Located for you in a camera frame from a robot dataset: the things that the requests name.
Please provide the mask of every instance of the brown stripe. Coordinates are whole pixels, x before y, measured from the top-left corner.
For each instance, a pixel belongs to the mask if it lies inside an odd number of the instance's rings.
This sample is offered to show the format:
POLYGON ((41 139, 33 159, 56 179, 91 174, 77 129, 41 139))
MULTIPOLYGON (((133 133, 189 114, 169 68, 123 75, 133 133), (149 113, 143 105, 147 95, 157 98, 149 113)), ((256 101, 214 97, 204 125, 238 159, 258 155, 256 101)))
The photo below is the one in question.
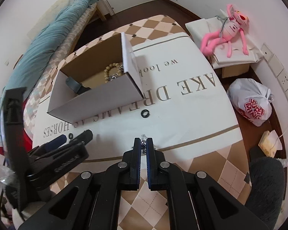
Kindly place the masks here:
POLYGON ((198 139, 194 139, 194 140, 187 141, 187 142, 184 142, 184 143, 181 143, 181 144, 175 144, 175 145, 172 145, 172 146, 169 146, 169 147, 158 149, 158 151, 162 151, 163 152, 163 151, 167 151, 167 150, 173 150, 173 149, 177 149, 177 148, 180 148, 180 147, 184 147, 184 146, 187 146, 187 145, 190 145, 190 144, 195 144, 195 143, 207 140, 209 138, 213 138, 215 136, 221 135, 223 133, 226 133, 226 132, 231 131, 231 130, 236 129, 236 128, 239 128, 238 124, 236 124, 234 126, 231 126, 231 127, 227 128, 227 129, 218 131, 216 133, 213 133, 213 134, 210 134, 210 135, 207 135, 207 136, 204 136, 204 137, 200 137, 198 139))
MULTIPOLYGON (((158 149, 158 151, 162 151, 163 152, 163 151, 167 151, 167 150, 173 150, 173 149, 177 149, 177 148, 180 148, 180 147, 184 147, 184 146, 187 146, 187 145, 190 145, 190 144, 195 144, 195 143, 207 140, 209 138, 213 138, 213 137, 219 136, 219 135, 221 135, 223 133, 229 132, 229 131, 231 131, 233 129, 236 129, 236 128, 239 128, 238 124, 236 124, 234 126, 231 126, 231 127, 227 128, 227 129, 218 131, 216 133, 213 133, 213 134, 210 134, 210 135, 207 135, 207 136, 204 136, 204 137, 200 137, 198 139, 194 139, 194 140, 187 141, 187 142, 184 142, 184 143, 181 143, 181 144, 175 144, 175 145, 172 145, 172 146, 169 146, 169 147, 158 149)), ((121 160, 122 158, 123 158, 122 156, 115 156, 115 157, 109 157, 109 158, 84 160, 83 163, 97 163, 97 162, 121 160)))
POLYGON ((175 39, 182 38, 182 37, 189 37, 189 36, 188 36, 188 35, 179 36, 179 37, 176 37, 176 38, 173 38, 173 39, 169 39, 169 40, 166 40, 166 41, 161 41, 161 42, 158 42, 158 43, 155 43, 155 44, 151 44, 151 45, 149 45, 149 46, 142 47, 142 48, 139 48, 139 49, 133 50, 133 51, 136 52, 136 51, 142 50, 142 49, 147 48, 147 47, 151 47, 151 46, 154 46, 154 45, 158 45, 158 44, 160 44, 160 43, 164 43, 164 42, 171 41, 171 40, 175 40, 175 39))

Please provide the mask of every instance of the pink panther plush toy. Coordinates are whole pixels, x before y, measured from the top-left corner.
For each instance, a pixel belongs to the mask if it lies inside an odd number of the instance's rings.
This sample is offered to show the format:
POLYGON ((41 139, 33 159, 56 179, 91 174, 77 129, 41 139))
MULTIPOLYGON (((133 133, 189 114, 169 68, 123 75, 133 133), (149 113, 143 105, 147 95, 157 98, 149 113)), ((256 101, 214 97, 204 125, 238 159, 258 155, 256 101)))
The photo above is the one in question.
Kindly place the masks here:
POLYGON ((248 55, 246 46, 246 39, 243 28, 249 24, 249 18, 237 10, 234 10, 232 4, 227 5, 228 18, 222 25, 222 28, 213 33, 207 33, 203 37, 200 51, 205 55, 212 55, 217 45, 228 42, 227 58, 230 58, 233 53, 232 44, 230 40, 240 32, 243 44, 243 53, 248 55))

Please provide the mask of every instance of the bracelet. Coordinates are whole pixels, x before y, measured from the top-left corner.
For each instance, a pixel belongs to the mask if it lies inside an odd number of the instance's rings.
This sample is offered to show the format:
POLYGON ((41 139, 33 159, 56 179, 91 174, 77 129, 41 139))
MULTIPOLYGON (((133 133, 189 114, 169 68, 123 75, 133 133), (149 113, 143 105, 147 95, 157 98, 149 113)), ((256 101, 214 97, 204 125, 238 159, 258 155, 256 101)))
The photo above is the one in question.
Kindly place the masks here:
POLYGON ((104 74, 105 74, 105 80, 106 80, 106 83, 111 81, 111 80, 114 80, 116 78, 118 78, 119 76, 122 76, 124 74, 124 68, 123 68, 123 65, 122 64, 119 64, 119 63, 113 63, 113 64, 110 64, 106 67, 105 71, 104 71, 104 74), (112 68, 117 68, 118 71, 116 74, 112 75, 111 77, 109 77, 109 71, 112 69, 112 68))

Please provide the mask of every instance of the cardboard box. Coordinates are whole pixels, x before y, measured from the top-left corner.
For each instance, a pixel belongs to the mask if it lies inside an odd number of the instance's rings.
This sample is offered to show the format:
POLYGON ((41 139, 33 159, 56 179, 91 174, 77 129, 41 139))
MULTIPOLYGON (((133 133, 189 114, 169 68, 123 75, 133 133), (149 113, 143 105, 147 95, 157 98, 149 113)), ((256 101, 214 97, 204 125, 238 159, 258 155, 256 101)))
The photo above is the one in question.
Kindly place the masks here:
POLYGON ((143 99, 141 78, 130 42, 116 34, 77 56, 57 74, 47 113, 69 123, 143 99), (123 63, 124 75, 105 83, 104 70, 123 63), (91 90, 77 95, 65 83, 72 77, 91 90))

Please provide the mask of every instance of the dark gray fabric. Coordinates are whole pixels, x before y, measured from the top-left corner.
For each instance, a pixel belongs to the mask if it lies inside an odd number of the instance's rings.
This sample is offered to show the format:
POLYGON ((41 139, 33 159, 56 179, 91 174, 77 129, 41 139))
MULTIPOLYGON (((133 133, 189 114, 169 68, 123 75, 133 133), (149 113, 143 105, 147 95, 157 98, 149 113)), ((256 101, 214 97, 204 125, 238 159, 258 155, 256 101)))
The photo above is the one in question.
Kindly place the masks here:
POLYGON ((273 229, 280 214, 285 191, 285 172, 280 161, 271 157, 249 164, 252 190, 245 206, 273 229))

